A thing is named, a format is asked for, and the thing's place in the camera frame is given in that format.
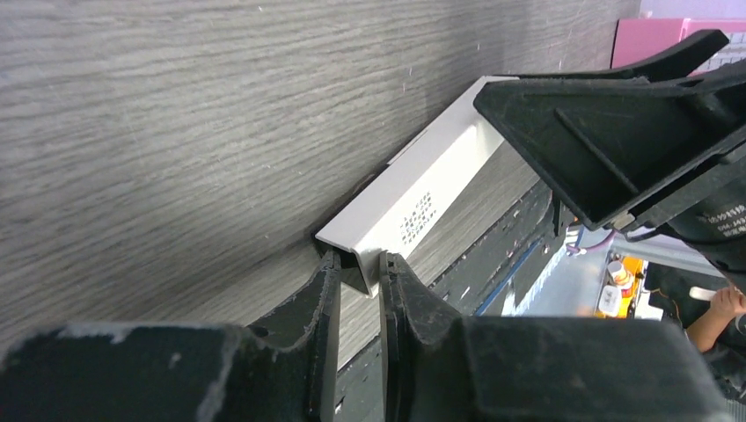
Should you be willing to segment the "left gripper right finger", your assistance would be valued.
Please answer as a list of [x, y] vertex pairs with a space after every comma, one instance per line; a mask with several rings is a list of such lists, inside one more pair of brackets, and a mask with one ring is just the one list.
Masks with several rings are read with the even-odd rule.
[[379, 258], [388, 421], [728, 421], [673, 324], [467, 316], [397, 253]]

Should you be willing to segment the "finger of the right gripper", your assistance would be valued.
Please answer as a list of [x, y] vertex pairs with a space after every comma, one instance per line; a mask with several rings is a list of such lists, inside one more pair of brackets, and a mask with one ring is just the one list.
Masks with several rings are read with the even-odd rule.
[[620, 68], [574, 73], [523, 74], [518, 77], [601, 80], [630, 80], [642, 77], [649, 82], [668, 81], [690, 75], [728, 43], [728, 36], [719, 29], [698, 30], [661, 53]]

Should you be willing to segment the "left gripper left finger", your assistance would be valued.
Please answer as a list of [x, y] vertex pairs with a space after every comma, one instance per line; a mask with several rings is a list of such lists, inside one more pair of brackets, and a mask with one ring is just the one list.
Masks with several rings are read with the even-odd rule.
[[340, 256], [247, 326], [70, 323], [1, 363], [4, 421], [330, 421]]

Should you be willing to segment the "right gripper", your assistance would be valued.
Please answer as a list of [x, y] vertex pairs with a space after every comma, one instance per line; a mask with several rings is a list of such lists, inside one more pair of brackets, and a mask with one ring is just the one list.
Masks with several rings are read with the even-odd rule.
[[482, 115], [588, 227], [664, 235], [745, 287], [745, 65], [486, 84]]

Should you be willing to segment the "remote battery cover strip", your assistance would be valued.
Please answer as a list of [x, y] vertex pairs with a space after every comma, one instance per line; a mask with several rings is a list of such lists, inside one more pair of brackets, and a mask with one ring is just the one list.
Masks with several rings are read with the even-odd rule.
[[506, 76], [483, 76], [422, 129], [315, 235], [357, 272], [348, 285], [378, 293], [379, 254], [408, 257], [504, 138], [475, 109], [478, 93]]

